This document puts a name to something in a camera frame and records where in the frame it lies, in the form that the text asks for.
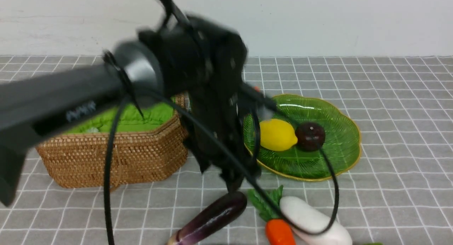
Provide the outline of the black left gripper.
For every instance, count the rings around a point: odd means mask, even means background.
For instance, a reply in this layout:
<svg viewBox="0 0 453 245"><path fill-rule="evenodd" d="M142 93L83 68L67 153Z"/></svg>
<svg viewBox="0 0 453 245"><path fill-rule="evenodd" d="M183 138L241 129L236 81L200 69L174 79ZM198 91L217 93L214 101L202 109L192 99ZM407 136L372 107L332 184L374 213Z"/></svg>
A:
<svg viewBox="0 0 453 245"><path fill-rule="evenodd" d="M220 168L228 192L261 170L243 138L243 118L270 119L276 103L242 79L248 50L233 29L196 15L185 15L173 0L159 0L165 17L157 31L138 33L157 57L165 96L187 93L191 115L181 117L188 137L183 142L200 166Z"/></svg>

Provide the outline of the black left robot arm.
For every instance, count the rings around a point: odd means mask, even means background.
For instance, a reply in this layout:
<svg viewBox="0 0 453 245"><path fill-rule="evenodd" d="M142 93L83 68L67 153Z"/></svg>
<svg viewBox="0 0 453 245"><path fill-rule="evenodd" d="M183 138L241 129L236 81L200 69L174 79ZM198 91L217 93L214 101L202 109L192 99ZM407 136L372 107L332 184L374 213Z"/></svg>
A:
<svg viewBox="0 0 453 245"><path fill-rule="evenodd" d="M115 106L137 109L190 93L197 111L174 109L222 152L215 165L225 183L244 178L256 186L255 162L244 160L239 103L255 112L277 112L276 103L243 82L247 48L234 31L202 17L186 16L173 0L159 0L165 17L159 29L144 29L104 54L102 64L55 72L1 85L1 203L10 206L29 149Z"/></svg>

